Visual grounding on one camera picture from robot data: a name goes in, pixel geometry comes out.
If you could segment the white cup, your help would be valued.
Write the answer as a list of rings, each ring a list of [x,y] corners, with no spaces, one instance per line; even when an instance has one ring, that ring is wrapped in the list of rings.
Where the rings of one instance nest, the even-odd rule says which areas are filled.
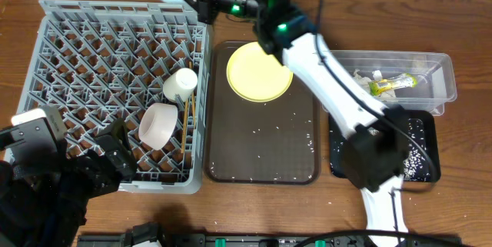
[[[162,149],[171,138],[177,120],[178,108],[175,105],[155,103],[145,111],[138,136],[152,149]]]

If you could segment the wooden chopstick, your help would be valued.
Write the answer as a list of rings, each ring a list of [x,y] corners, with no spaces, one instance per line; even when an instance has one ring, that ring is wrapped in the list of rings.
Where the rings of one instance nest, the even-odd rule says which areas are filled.
[[[187,100],[184,104],[184,114],[183,114],[183,126],[181,134],[181,154],[185,153],[186,137],[188,130],[188,113],[189,113],[189,101]]]
[[[189,62],[188,63],[188,67],[193,70],[194,68],[194,65],[193,65],[193,62]],[[196,124],[195,124],[195,93],[194,93],[194,89],[192,90],[191,92],[191,113],[192,113],[192,123],[193,123],[193,128],[196,127]]]

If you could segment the yellow plate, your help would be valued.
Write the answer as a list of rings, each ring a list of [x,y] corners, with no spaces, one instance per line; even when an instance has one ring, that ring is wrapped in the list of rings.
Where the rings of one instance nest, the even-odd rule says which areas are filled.
[[[228,59],[226,76],[231,89],[243,99],[269,102],[289,89],[294,75],[258,42],[250,42]]]

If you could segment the white bowl with food residue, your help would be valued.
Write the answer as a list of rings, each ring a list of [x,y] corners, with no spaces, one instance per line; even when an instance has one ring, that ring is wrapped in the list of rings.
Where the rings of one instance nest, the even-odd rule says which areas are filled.
[[[176,102],[180,98],[186,102],[197,85],[197,74],[190,68],[180,68],[165,80],[162,91],[168,101]]]

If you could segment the white tissue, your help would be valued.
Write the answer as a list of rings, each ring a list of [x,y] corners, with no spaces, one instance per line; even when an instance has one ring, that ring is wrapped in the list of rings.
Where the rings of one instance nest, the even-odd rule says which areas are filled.
[[[355,69],[353,72],[353,79],[360,87],[362,87],[366,92],[370,93],[369,83],[372,82],[372,79],[369,77],[363,77],[358,74],[359,69]],[[381,93],[378,98],[396,98],[396,94],[394,90],[389,90]]]

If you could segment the green yellow snack wrapper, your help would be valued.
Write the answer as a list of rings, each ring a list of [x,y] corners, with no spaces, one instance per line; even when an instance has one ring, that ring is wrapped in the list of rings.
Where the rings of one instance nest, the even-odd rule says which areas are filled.
[[[370,82],[368,85],[369,85],[370,93],[373,96],[378,96],[390,90],[396,90],[401,88],[413,88],[417,86],[417,84],[418,81],[413,75],[408,73],[403,73],[393,78]]]

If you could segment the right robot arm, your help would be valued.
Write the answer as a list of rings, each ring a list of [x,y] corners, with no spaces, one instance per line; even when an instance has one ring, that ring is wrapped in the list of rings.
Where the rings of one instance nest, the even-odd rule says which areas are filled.
[[[367,236],[376,246],[399,246],[407,232],[400,194],[407,112],[387,107],[360,87],[327,47],[319,24],[291,0],[184,1],[206,24],[220,12],[253,20],[259,45],[312,91],[344,136],[341,167],[361,190]]]

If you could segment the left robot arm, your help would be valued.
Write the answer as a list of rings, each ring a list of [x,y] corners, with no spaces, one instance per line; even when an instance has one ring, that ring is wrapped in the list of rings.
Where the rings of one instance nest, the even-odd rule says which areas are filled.
[[[86,223],[90,199],[118,190],[135,177],[125,121],[118,118],[95,138],[103,153],[67,156],[48,121],[38,118],[1,131],[1,148],[14,161],[1,162],[1,244],[70,246]]]

